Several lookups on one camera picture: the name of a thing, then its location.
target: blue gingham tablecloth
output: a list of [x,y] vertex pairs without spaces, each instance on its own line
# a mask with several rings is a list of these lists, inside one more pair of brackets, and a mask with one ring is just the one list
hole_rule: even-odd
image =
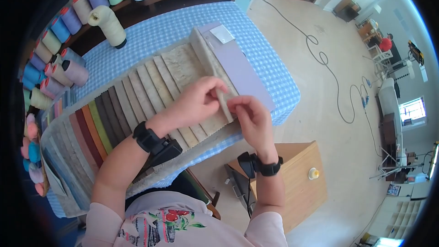
[[[83,87],[73,87],[76,101],[114,79],[140,60],[189,36],[194,26],[203,26],[215,21],[220,21],[236,38],[239,47],[276,104],[276,109],[271,112],[273,125],[282,124],[300,100],[299,89],[277,53],[256,25],[234,2],[182,8],[132,25],[125,29],[127,44],[119,50],[110,46],[107,40],[102,41],[83,56],[90,75]],[[169,186],[187,167],[218,154],[241,139],[240,133],[231,135],[185,167],[153,184],[151,188]],[[47,199],[55,215],[65,217],[52,191],[47,193]]]

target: hand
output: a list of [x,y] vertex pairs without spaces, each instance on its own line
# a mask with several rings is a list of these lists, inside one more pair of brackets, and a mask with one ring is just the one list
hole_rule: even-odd
[[230,112],[238,116],[245,140],[255,148],[264,164],[277,163],[271,115],[254,96],[235,96],[227,101]]

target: white shelving unit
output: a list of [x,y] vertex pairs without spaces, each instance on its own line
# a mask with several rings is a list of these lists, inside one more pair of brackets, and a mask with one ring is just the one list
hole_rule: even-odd
[[368,233],[393,239],[406,238],[424,203],[425,200],[410,200],[410,197],[386,197]]

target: white sofa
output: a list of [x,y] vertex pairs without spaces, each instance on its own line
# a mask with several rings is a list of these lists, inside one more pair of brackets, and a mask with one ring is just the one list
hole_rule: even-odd
[[396,160],[399,166],[407,165],[407,156],[403,152],[403,126],[399,114],[399,103],[395,92],[395,82],[392,78],[387,78],[383,81],[381,88],[378,92],[378,98],[380,99],[381,110],[383,116],[389,113],[395,113],[395,134],[396,144],[399,145],[399,151],[396,152]]

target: floor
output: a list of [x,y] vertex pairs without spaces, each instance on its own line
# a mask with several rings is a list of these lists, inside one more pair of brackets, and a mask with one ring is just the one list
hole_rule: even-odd
[[[307,35],[314,35],[319,45],[311,45],[329,58],[329,67],[340,84],[339,106],[343,116],[353,118],[349,87],[359,86],[361,76],[374,81],[374,65],[353,23],[345,23],[332,13],[301,0],[267,0],[275,5]],[[376,155],[360,97],[352,91],[355,120],[343,122],[337,111],[337,84],[331,73],[309,53],[305,36],[288,24],[271,6],[254,0],[248,16],[276,50],[301,92],[301,100],[287,121],[274,128],[276,142],[317,140],[327,181],[328,199],[319,209],[286,235],[289,246],[349,246],[365,229],[385,197],[388,183],[369,180],[376,174],[381,159]],[[377,83],[367,87],[373,98]],[[379,145],[379,112],[370,99],[367,116]],[[250,150],[245,141],[193,167],[201,183],[221,192],[217,205],[222,221],[244,232],[249,217],[230,185],[223,164]]]

